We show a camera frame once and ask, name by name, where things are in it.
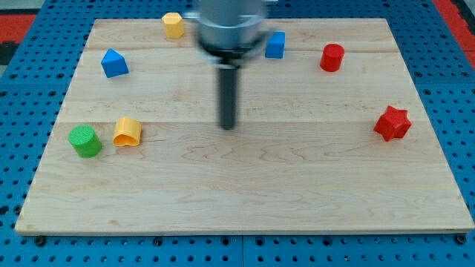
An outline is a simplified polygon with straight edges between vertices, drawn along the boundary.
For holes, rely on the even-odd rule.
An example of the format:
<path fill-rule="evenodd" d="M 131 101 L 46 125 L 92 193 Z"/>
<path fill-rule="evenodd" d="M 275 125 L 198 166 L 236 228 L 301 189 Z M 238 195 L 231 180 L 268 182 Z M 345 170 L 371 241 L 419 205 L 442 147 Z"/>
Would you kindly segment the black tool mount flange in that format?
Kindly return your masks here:
<path fill-rule="evenodd" d="M 233 48 L 217 48 L 197 39 L 197 49 L 202 57 L 219 68 L 239 68 L 259 56 L 266 47 L 267 33 L 260 33 L 250 44 Z"/>

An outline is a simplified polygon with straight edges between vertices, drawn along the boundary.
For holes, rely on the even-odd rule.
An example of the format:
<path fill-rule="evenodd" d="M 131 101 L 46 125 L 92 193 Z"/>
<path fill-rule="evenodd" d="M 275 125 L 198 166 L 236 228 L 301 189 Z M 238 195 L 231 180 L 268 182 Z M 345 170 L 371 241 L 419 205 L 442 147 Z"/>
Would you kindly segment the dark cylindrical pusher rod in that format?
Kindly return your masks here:
<path fill-rule="evenodd" d="M 232 130 L 236 123 L 238 69 L 220 68 L 218 71 L 219 123 L 224 130 Z"/>

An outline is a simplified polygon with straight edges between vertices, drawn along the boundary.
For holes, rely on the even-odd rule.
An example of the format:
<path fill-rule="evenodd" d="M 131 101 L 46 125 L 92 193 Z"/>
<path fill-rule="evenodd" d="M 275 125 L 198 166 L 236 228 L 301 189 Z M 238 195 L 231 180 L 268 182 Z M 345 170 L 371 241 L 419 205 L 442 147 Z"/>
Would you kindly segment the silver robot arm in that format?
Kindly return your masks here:
<path fill-rule="evenodd" d="M 198 50 L 217 72 L 217 115 L 221 129 L 235 128 L 238 117 L 239 70 L 266 47 L 267 4 L 261 0 L 200 0 L 185 14 L 194 22 Z"/>

